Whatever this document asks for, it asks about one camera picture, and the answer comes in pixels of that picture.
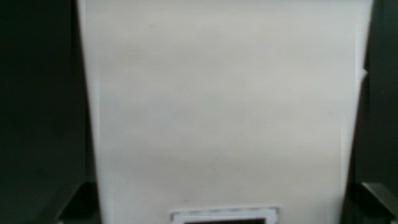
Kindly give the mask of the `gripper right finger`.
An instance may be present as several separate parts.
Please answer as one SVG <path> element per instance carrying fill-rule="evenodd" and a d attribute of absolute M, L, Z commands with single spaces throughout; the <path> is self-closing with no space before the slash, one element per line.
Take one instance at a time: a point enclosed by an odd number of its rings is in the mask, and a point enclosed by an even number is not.
<path fill-rule="evenodd" d="M 398 224 L 398 196 L 382 183 L 357 186 L 357 205 L 371 224 Z"/>

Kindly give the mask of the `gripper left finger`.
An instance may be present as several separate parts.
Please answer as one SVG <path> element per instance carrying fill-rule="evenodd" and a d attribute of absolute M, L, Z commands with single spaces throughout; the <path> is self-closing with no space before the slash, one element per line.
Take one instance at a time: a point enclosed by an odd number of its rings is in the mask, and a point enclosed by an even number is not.
<path fill-rule="evenodd" d="M 57 224 L 96 224 L 96 184 L 73 185 L 55 213 Z"/>

